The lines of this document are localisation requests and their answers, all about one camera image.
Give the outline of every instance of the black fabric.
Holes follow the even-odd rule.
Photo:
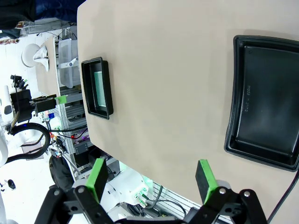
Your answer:
[[[17,39],[20,37],[21,29],[3,29],[0,33],[0,38],[8,36],[11,39]]]
[[[51,156],[49,168],[54,183],[64,191],[71,189],[74,179],[71,175],[70,168],[63,157]]]
[[[20,21],[34,21],[35,0],[0,0],[0,29],[13,29]]]

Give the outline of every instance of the clear plastic bin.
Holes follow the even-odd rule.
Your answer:
[[[59,63],[70,62],[75,57],[78,57],[78,41],[66,39],[58,43]],[[68,88],[73,88],[75,85],[80,85],[79,67],[70,67],[59,69],[60,82]]]

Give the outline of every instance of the white cloth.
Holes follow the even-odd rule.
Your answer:
[[[47,48],[46,46],[41,47],[35,55],[33,55],[33,61],[42,63],[46,71],[49,71],[49,60],[47,58]]]

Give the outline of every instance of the white floor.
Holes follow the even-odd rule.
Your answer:
[[[58,35],[61,30],[51,31]],[[19,75],[28,80],[32,97],[39,96],[36,70],[27,68],[21,62],[21,53],[30,43],[41,45],[52,34],[42,33],[39,36],[29,35],[21,38],[18,44],[0,45],[0,79],[1,85],[8,85],[12,90],[10,75]],[[10,148],[9,155],[22,153],[21,148]],[[34,223],[37,213],[43,203],[49,186],[53,185],[49,157],[33,161],[14,161],[0,168],[0,183],[12,179],[16,190],[5,190],[2,197],[7,219],[13,219],[19,224]]]

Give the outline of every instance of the black plastic tray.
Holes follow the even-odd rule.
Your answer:
[[[299,164],[299,42],[234,38],[234,89],[225,150],[296,171]]]
[[[81,63],[83,88],[85,93],[85,99],[87,104],[87,110],[89,114],[109,119],[109,116],[113,114],[113,104],[111,95],[111,86],[109,78],[108,62],[103,61],[101,57],[97,57],[92,60],[84,61]],[[98,80],[95,72],[100,72]],[[99,87],[97,85],[101,81],[101,93],[103,94],[104,104],[100,105],[98,101]]]

